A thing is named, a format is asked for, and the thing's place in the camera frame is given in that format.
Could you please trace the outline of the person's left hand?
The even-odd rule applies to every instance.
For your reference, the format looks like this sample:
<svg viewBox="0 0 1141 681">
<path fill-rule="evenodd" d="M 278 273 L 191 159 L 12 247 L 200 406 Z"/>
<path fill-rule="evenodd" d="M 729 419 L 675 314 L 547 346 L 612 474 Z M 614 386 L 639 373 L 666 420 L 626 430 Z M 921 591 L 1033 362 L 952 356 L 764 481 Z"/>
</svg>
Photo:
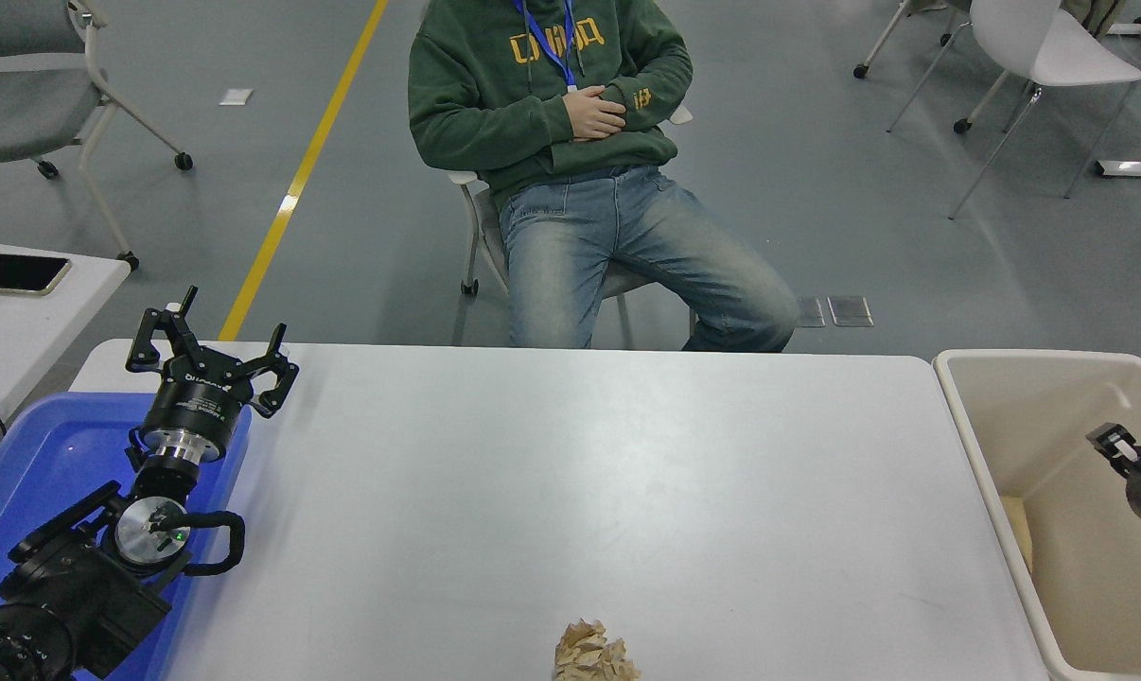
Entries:
<svg viewBox="0 0 1141 681">
<path fill-rule="evenodd" d="M 602 141 L 625 129 L 626 108 L 606 99 L 605 91 L 605 86 L 589 86 L 563 95 L 570 121 L 570 141 Z"/>
</svg>

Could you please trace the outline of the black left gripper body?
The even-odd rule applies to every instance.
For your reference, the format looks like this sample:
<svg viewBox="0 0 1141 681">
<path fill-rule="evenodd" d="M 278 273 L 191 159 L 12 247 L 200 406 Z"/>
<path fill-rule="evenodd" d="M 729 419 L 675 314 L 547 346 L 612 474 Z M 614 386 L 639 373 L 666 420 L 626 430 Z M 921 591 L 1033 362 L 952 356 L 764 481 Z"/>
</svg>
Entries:
<svg viewBox="0 0 1141 681">
<path fill-rule="evenodd" d="M 161 367 L 157 394 L 139 428 L 144 445 L 160 445 L 170 432 L 185 431 L 209 445 L 228 445 L 243 405 L 251 400 L 246 376 L 196 375 L 189 368 Z"/>
</svg>

